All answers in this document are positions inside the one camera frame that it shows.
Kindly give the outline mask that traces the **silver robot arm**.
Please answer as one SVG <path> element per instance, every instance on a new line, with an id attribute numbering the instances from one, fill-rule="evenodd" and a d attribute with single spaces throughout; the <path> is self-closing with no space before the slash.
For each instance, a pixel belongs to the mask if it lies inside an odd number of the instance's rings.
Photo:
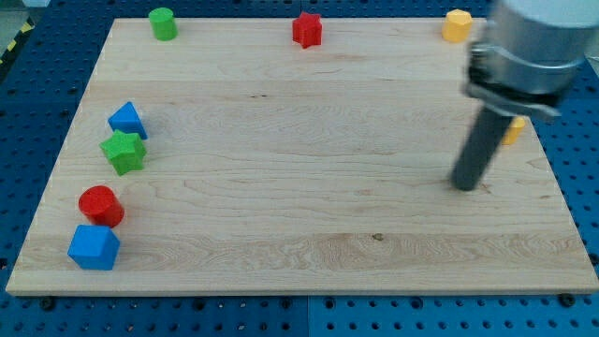
<path id="1" fill-rule="evenodd" d="M 464 92 L 502 116 L 552 120 L 598 31 L 598 0 L 497 0 Z"/>

